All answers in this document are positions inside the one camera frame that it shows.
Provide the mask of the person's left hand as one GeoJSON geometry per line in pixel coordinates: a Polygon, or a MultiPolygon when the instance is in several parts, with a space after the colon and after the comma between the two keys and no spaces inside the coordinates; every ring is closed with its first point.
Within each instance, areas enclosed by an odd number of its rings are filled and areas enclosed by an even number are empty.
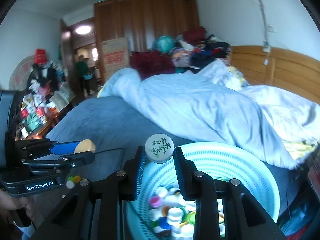
{"type": "Polygon", "coordinates": [[[12,224],[13,218],[11,211],[24,209],[27,216],[35,219],[34,197],[14,198],[3,189],[0,189],[0,210],[1,217],[7,224],[12,224]]]}

